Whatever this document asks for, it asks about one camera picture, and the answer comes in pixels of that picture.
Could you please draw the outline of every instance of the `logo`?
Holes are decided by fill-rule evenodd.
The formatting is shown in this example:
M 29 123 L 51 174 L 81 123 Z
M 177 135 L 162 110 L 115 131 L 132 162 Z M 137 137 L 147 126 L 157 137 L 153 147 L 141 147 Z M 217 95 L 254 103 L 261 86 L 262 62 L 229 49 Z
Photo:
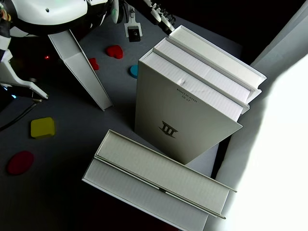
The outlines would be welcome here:
M 178 131 L 175 130 L 175 129 L 174 129 L 172 126 L 170 126 L 169 124 L 165 123 L 164 121 L 162 121 L 162 122 L 163 122 L 163 127 L 160 128 L 160 129 L 163 131 L 163 133 L 165 133 L 167 136 L 170 136 L 170 137 L 175 138 L 175 137 L 173 136 L 173 133 L 174 133 L 174 132 L 178 132 Z

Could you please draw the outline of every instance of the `yellow object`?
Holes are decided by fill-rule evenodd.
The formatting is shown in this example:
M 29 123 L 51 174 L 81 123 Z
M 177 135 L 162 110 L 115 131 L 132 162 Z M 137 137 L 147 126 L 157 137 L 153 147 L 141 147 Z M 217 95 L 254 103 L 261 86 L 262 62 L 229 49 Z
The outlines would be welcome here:
M 54 120 L 51 117 L 31 121 L 31 137 L 35 139 L 54 136 Z

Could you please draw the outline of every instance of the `heart-shaped object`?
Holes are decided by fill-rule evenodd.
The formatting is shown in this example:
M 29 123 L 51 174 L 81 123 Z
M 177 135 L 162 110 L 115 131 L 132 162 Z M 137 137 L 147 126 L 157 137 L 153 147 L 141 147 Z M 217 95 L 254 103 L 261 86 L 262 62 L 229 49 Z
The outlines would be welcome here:
M 33 164 L 34 156 L 31 152 L 22 151 L 16 153 L 6 166 L 8 173 L 12 175 L 19 175 L 26 172 Z
M 98 66 L 97 62 L 96 62 L 96 58 L 90 58 L 89 62 L 93 68 L 94 71 L 97 71 L 100 69 L 100 66 Z
M 110 57 L 115 57 L 116 59 L 122 59 L 123 58 L 123 50 L 119 45 L 114 45 L 111 47 L 108 47 L 106 49 L 106 53 Z

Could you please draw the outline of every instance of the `blue round object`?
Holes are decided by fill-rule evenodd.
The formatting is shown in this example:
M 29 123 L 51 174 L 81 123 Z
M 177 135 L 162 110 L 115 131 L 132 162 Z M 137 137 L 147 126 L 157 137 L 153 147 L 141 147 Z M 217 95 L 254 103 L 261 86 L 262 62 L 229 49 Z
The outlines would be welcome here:
M 131 66 L 130 69 L 129 69 L 129 72 L 130 72 L 130 75 L 133 78 L 137 78 L 137 75 L 138 75 L 138 65 Z

